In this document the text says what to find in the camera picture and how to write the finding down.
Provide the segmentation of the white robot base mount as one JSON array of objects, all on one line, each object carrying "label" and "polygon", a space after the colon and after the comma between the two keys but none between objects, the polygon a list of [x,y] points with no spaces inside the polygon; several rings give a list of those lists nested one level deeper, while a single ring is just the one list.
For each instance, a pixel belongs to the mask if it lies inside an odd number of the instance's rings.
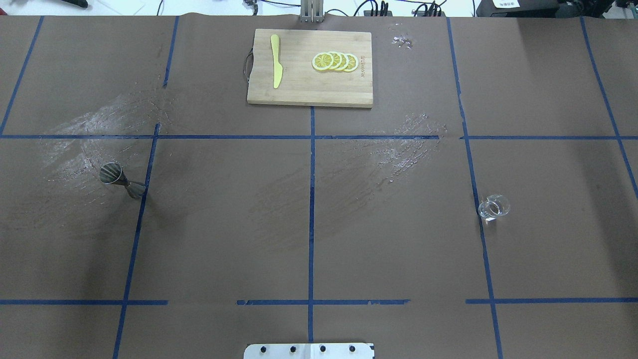
[{"label": "white robot base mount", "polygon": [[244,359],[374,359],[369,343],[292,343],[249,345]]}]

